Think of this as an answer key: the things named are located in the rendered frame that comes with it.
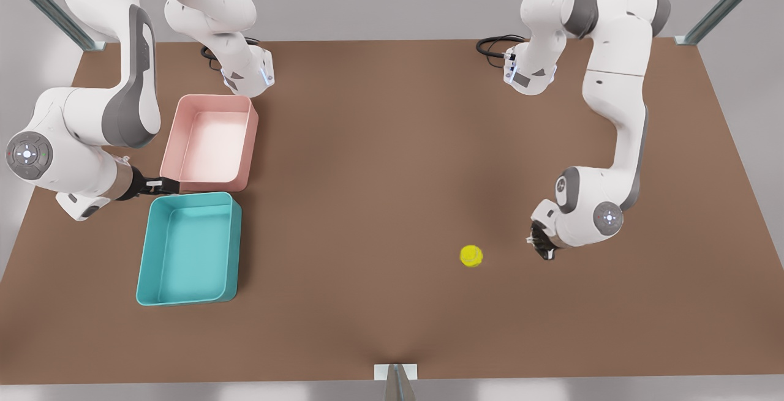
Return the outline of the silver frame post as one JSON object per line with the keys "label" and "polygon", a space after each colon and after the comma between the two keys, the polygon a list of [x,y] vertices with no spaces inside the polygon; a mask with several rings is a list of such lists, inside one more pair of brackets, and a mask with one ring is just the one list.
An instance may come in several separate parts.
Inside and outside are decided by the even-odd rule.
{"label": "silver frame post", "polygon": [[411,385],[417,379],[417,364],[374,364],[374,380],[385,382],[383,401],[417,401]]}
{"label": "silver frame post", "polygon": [[688,33],[675,36],[678,45],[697,45],[720,24],[742,0],[719,0]]}
{"label": "silver frame post", "polygon": [[28,0],[41,11],[62,33],[83,51],[102,51],[106,43],[95,41],[54,0]]}

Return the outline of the pink rectangular tray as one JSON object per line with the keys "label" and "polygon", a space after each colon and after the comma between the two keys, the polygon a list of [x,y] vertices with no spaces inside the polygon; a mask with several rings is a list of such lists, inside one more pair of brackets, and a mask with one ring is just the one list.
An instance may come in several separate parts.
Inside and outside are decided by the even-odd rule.
{"label": "pink rectangular tray", "polygon": [[160,176],[188,192],[240,192],[247,186],[258,114],[250,98],[188,94],[181,97]]}

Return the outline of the teal rectangular tray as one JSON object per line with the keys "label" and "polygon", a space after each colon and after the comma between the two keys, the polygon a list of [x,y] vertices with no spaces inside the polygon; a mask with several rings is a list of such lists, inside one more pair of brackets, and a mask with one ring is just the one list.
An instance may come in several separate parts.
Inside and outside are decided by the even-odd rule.
{"label": "teal rectangular tray", "polygon": [[232,300],[242,222],[243,209],[227,192],[155,198],[135,300],[148,307]]}

